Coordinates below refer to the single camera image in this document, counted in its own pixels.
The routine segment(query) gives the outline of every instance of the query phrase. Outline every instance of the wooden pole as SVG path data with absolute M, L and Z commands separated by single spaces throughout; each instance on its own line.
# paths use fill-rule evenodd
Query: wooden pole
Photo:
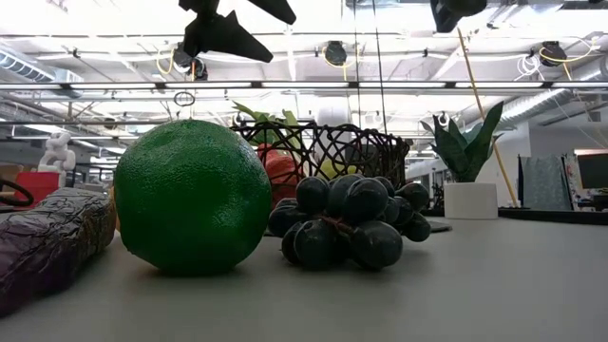
M 460 28 L 457 28 L 457 30 L 458 30 L 458 38 L 460 39 L 460 46 L 463 49 L 463 54 L 465 56 L 466 70 L 468 71 L 468 78 L 471 80 L 471 86 L 473 87 L 473 93 L 475 94 L 475 100 L 477 101 L 477 107 L 479 108 L 479 114 L 481 115 L 482 120 L 485 121 L 484 107 L 482 106 L 482 101 L 479 99 L 479 93 L 477 91 L 477 86 L 475 85 L 475 78 L 473 77 L 473 69 L 471 68 L 471 63 L 468 61 L 468 54 L 466 52 L 466 47 L 465 47 L 465 38 L 463 38 L 463 33 L 460 31 Z M 503 174 L 504 183 L 506 184 L 506 187 L 509 190 L 509 195 L 511 196 L 513 206 L 517 208 L 518 207 L 517 198 L 515 197 L 515 192 L 513 191 L 513 186 L 511 185 L 511 181 L 506 176 L 506 171 L 504 170 L 503 159 L 501 158 L 501 153 L 495 142 L 492 144 L 492 148 L 494 149 L 494 155 L 496 156 L 496 161 L 498 162 L 498 166 L 501 168 L 501 173 Z

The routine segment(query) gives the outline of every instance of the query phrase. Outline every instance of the plant leaf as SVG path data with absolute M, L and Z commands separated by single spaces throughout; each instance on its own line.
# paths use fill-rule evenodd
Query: plant leaf
M 482 125 L 479 134 L 477 134 L 475 139 L 473 139 L 465 149 L 466 157 L 470 162 L 467 171 L 469 175 L 467 177 L 473 179 L 472 181 L 477 179 L 477 175 L 479 175 L 482 166 L 484 166 L 485 161 L 487 161 L 489 157 L 488 150 L 492 143 L 492 134 L 494 133 L 494 129 L 496 129 L 496 125 L 498 125 L 498 122 L 501 120 L 501 115 L 503 115 L 503 105 L 504 103 L 499 103 L 490 109 L 485 117 L 484 124 Z
M 466 142 L 465 137 L 463 137 L 463 135 L 460 133 L 460 129 L 458 129 L 458 126 L 456 125 L 456 123 L 449 119 L 449 123 L 447 124 L 447 132 L 454 137 L 454 139 L 456 139 L 456 141 L 458 142 L 458 144 L 465 149 L 466 146 L 468 145 L 468 143 Z
M 420 124 L 422 125 L 422 127 L 423 127 L 423 128 L 426 130 L 426 131 L 428 131 L 428 132 L 430 132 L 430 133 L 432 133 L 432 134 L 435 134 L 435 132 L 433 132 L 433 129 L 430 127 L 430 124 L 425 123 L 424 121 L 420 121 Z
M 456 138 L 447 133 L 439 124 L 439 119 L 433 116 L 435 123 L 435 152 L 441 157 L 446 166 L 453 173 L 460 174 L 468 170 L 469 161 L 465 151 L 460 146 Z
M 479 131 L 482 129 L 482 125 L 482 123 L 477 123 L 468 132 L 463 132 L 463 137 L 465 137 L 466 143 L 472 143 L 473 140 L 475 140 L 479 134 Z

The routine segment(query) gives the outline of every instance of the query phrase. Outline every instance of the grape stem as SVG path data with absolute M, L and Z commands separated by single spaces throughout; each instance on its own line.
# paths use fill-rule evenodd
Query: grape stem
M 335 229 L 337 229 L 338 231 L 343 232 L 347 235 L 352 235 L 352 233 L 354 233 L 354 230 L 352 229 L 352 227 L 350 227 L 350 225 L 344 223 L 340 219 L 328 218 L 328 217 L 322 216 L 322 215 L 317 216 L 317 218 L 326 221 L 327 223 L 332 225 Z

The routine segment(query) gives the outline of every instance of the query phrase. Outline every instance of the green melon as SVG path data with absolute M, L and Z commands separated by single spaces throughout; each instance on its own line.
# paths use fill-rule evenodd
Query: green melon
M 255 151 L 228 128 L 160 125 L 124 152 L 115 197 L 124 246 L 170 274 L 231 270 L 259 244 L 271 185 Z

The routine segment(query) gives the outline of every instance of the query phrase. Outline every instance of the black wire basket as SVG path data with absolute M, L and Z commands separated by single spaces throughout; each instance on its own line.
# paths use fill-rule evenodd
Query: black wire basket
M 395 188 L 406 183 L 405 157 L 409 146 L 401 138 L 375 129 L 360 129 L 353 124 L 288 126 L 278 122 L 231 129 L 253 145 L 262 143 L 257 153 L 269 172 L 273 193 L 278 192 L 279 197 L 292 197 L 297 183 L 307 176 L 330 181 L 358 173 L 385 177 Z M 271 173 L 268 167 L 273 162 L 273 153 L 280 153 L 292 166 Z

